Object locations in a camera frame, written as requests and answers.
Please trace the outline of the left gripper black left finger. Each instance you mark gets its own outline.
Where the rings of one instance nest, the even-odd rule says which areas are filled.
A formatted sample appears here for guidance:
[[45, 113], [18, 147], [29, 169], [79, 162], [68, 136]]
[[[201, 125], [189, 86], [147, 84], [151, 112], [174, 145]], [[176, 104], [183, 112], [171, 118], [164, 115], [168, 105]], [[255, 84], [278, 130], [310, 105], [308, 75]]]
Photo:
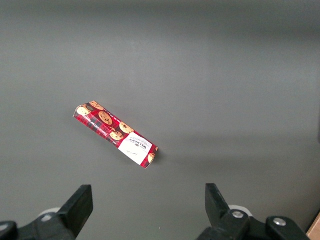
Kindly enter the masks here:
[[78, 235], [93, 211], [92, 186], [81, 185], [57, 212], [47, 212], [39, 219], [42, 223], [58, 219], [73, 235]]

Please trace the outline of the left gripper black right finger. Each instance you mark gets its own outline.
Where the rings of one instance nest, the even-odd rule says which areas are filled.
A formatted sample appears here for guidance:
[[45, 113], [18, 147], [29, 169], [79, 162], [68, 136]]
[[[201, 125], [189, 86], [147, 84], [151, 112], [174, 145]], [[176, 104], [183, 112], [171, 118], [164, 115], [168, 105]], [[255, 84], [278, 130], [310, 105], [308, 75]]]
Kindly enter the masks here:
[[242, 206], [228, 205], [215, 183], [205, 184], [205, 211], [212, 227], [249, 228], [250, 215]]

